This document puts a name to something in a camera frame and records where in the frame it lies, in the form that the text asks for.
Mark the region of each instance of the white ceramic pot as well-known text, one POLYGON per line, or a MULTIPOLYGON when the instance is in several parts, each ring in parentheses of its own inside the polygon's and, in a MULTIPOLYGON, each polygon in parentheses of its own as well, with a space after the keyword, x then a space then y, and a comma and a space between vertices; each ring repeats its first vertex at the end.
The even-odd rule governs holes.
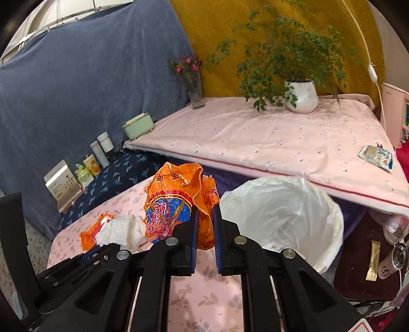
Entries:
POLYGON ((290 102, 284 101, 285 105, 296 113, 311 113, 318 106, 318 95, 315 90, 315 85, 313 81, 309 82, 285 82, 293 87, 292 92, 297 96, 296 106, 290 104, 290 102))

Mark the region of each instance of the mint green container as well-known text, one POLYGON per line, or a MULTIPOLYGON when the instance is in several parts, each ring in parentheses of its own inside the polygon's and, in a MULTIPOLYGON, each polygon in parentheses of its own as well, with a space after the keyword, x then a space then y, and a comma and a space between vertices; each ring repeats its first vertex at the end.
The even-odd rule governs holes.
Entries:
POLYGON ((127 121, 123 126, 126 136, 135 139, 153 129, 153 121, 149 113, 139 114, 137 117, 127 121))

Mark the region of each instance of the mustard yellow curtain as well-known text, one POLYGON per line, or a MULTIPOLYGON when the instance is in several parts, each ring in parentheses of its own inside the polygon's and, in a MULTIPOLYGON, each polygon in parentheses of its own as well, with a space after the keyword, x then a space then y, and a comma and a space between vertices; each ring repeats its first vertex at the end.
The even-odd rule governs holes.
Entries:
MULTIPOLYGON (((342 88, 342 92, 368 94, 375 104, 379 103, 377 88, 367 73, 368 57, 364 43, 341 0, 305 0, 305 11, 281 0, 171 0, 171 3, 200 58, 205 59, 225 37, 233 37, 238 41, 233 54, 220 66, 213 68, 210 73, 205 68, 201 70, 204 96, 240 96, 240 78, 236 75, 236 66, 243 59, 244 43, 250 40, 245 32, 233 33, 233 29, 247 22, 251 9, 262 10, 263 4, 269 3, 283 15, 295 17, 313 29, 316 27, 317 30, 322 30, 332 25, 340 31, 344 36, 346 74, 346 88, 342 88), (358 50, 357 57, 361 63, 349 58, 350 46, 358 50)), ((367 0, 346 0, 346 3, 361 26, 381 83, 385 72, 382 44, 367 0)), ((328 94, 329 91, 318 90, 318 93, 328 94)))

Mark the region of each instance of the metal rivet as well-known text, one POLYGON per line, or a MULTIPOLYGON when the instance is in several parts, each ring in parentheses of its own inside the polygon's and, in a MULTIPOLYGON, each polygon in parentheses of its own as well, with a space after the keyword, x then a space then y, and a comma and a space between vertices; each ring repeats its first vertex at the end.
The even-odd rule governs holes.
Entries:
POLYGON ((291 259, 291 258, 295 257, 296 253, 292 249, 284 249, 283 255, 284 255, 285 258, 291 259))
POLYGON ((247 238, 245 236, 236 236, 234 238, 235 243, 237 243, 238 245, 244 245, 247 243, 247 238))
POLYGON ((177 238, 167 238, 167 239, 165 240, 165 243, 166 243, 168 246, 177 245, 178 242, 179 242, 179 241, 178 241, 177 238))
POLYGON ((117 253, 117 258, 119 260, 125 260, 129 257, 129 251, 127 250, 121 250, 117 253))

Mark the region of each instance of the potted plant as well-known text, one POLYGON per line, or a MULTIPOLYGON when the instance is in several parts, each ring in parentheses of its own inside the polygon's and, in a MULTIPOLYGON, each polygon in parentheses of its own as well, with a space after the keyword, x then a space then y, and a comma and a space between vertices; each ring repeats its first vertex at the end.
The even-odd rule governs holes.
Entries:
MULTIPOLYGON (((245 59, 237 65, 237 75, 243 78, 240 93, 246 101, 255 99, 258 110, 265 110, 270 103, 310 113, 318 105, 315 84, 334 96, 337 86, 345 86, 342 36, 332 26, 320 33, 295 18, 281 16, 273 6, 263 8, 267 13, 263 18, 253 9, 249 21, 236 27, 251 34, 250 44, 244 45, 245 59)), ((207 69, 230 55, 233 45, 233 38, 218 44, 206 58, 207 69)))
POLYGON ((193 109, 201 108, 205 105, 202 99, 202 84, 199 75, 201 64, 202 60, 196 55, 169 60, 169 69, 181 76, 186 84, 193 109))

